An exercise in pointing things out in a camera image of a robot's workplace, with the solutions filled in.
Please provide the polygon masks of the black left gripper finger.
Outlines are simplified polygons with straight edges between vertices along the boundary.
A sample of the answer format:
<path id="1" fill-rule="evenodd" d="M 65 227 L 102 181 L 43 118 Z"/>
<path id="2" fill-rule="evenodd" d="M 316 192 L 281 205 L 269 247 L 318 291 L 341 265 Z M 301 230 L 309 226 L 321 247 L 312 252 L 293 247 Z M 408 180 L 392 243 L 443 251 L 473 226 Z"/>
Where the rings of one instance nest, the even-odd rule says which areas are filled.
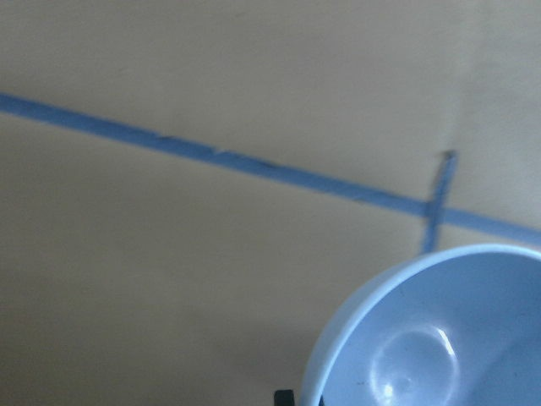
<path id="1" fill-rule="evenodd" d="M 274 392 L 274 406 L 294 406 L 294 391 L 281 389 Z"/>

